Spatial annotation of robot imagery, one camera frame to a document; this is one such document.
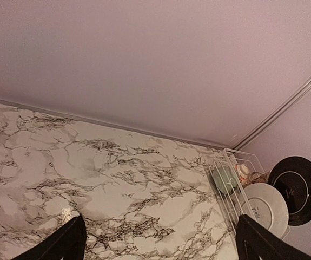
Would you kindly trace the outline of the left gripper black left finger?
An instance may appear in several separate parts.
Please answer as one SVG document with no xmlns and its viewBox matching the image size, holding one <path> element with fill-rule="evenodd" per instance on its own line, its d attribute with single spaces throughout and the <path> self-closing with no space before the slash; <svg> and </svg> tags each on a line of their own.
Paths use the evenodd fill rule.
<svg viewBox="0 0 311 260">
<path fill-rule="evenodd" d="M 85 221 L 83 216 L 79 215 L 13 260 L 83 260 L 86 241 Z"/>
</svg>

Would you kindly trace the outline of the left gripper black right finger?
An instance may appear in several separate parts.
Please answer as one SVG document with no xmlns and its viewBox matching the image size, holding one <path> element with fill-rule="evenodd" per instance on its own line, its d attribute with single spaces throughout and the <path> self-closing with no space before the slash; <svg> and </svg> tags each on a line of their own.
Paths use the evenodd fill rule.
<svg viewBox="0 0 311 260">
<path fill-rule="evenodd" d="M 235 240 L 239 259 L 311 259 L 310 255 L 283 242 L 246 214 L 239 216 Z"/>
</svg>

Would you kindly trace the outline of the black rimmed cream plate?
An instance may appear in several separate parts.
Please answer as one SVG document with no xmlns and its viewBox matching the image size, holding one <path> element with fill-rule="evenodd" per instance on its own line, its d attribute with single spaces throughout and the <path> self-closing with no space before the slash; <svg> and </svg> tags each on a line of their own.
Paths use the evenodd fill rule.
<svg viewBox="0 0 311 260">
<path fill-rule="evenodd" d="M 287 157 L 271 170 L 268 184 L 283 196 L 290 226 L 311 221 L 311 161 L 304 157 Z"/>
</svg>

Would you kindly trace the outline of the red green leaf plate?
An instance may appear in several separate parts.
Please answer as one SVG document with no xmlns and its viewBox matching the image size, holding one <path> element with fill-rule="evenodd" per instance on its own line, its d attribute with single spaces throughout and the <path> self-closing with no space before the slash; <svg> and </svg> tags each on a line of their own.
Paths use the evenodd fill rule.
<svg viewBox="0 0 311 260">
<path fill-rule="evenodd" d="M 273 186 L 256 183 L 244 189 L 239 195 L 236 207 L 240 214 L 248 214 L 276 237 L 282 238 L 287 232 L 289 212 L 282 194 Z"/>
</svg>

